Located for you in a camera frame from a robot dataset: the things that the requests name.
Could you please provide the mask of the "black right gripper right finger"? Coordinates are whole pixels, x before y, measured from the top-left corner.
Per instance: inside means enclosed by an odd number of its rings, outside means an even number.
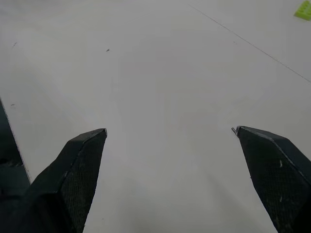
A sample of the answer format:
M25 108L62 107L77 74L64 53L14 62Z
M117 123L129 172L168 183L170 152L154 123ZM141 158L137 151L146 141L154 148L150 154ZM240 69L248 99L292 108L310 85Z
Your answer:
M253 186L278 233L311 233L311 161L287 138L232 128Z

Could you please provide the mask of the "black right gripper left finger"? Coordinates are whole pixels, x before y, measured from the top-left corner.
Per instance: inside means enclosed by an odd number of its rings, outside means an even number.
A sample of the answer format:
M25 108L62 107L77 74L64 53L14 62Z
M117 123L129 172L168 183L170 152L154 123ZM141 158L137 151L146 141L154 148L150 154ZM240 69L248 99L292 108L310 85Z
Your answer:
M96 129L68 141L22 196L9 233L83 233L106 138Z

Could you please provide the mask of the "lime green long toy brick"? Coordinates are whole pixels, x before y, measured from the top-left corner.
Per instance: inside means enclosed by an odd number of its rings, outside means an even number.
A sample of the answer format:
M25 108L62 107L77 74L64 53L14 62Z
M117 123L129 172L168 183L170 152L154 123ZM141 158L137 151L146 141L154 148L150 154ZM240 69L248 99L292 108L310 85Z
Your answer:
M311 2L309 0L303 1L298 9L296 10L295 17L304 19L307 21L311 20Z

